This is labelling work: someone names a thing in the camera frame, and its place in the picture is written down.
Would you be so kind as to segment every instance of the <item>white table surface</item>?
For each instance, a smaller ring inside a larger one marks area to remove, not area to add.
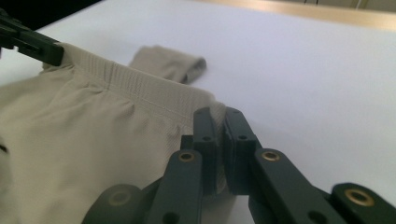
[[[191,85],[244,112],[326,191],[354,182],[396,205],[396,32],[195,1],[104,1],[40,30],[127,64],[141,46],[202,55]],[[0,86],[41,63],[3,50]],[[247,197],[205,202],[203,223],[253,223]],[[207,210],[217,217],[208,217]]]

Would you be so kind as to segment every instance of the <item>folded fabric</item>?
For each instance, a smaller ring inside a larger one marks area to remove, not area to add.
[[[0,88],[2,224],[81,223],[105,189],[145,187],[199,108],[221,132],[225,106],[209,92],[61,45],[60,66]]]
[[[141,48],[129,66],[175,82],[191,83],[206,70],[206,61],[202,57],[154,46]]]

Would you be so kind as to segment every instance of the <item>beige garment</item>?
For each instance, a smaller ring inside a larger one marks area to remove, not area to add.
[[[191,83],[206,70],[206,61],[202,57],[154,46],[141,48],[129,66],[176,82]]]
[[[107,188],[161,177],[206,92],[61,44],[60,66],[0,88],[0,223],[80,223]]]

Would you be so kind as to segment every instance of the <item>screw hole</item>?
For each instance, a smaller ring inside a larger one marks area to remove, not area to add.
[[[163,224],[177,224],[180,216],[176,213],[166,213],[163,215]]]
[[[110,195],[108,203],[111,206],[121,206],[131,200],[131,193],[127,189],[118,190]]]
[[[360,189],[347,189],[345,191],[346,197],[355,204],[361,206],[373,206],[374,199],[366,192]]]
[[[194,160],[194,154],[192,154],[190,152],[182,153],[182,154],[178,155],[178,159],[181,161],[184,161],[184,162],[192,161],[192,160]]]
[[[277,153],[271,152],[271,151],[262,153],[262,157],[268,161],[279,161],[280,160],[279,155]]]
[[[326,224],[327,218],[323,216],[321,213],[316,211],[311,211],[308,213],[309,219],[313,221],[315,224]]]

